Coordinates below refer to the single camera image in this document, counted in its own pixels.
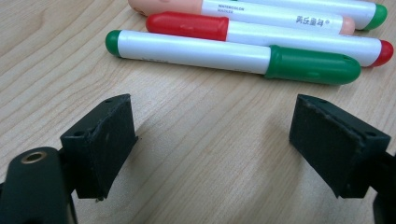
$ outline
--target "clamp jaw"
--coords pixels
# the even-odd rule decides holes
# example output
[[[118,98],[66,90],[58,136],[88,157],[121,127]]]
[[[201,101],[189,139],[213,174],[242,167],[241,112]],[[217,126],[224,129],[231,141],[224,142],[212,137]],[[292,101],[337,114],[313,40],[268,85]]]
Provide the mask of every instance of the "clamp jaw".
[[[71,193],[102,201],[137,141],[130,95],[109,98],[61,136],[63,148],[38,147],[8,166],[0,223],[78,223]]]
[[[363,198],[377,191],[375,223],[396,223],[396,158],[390,137],[325,100],[298,95],[290,142],[335,196]]]

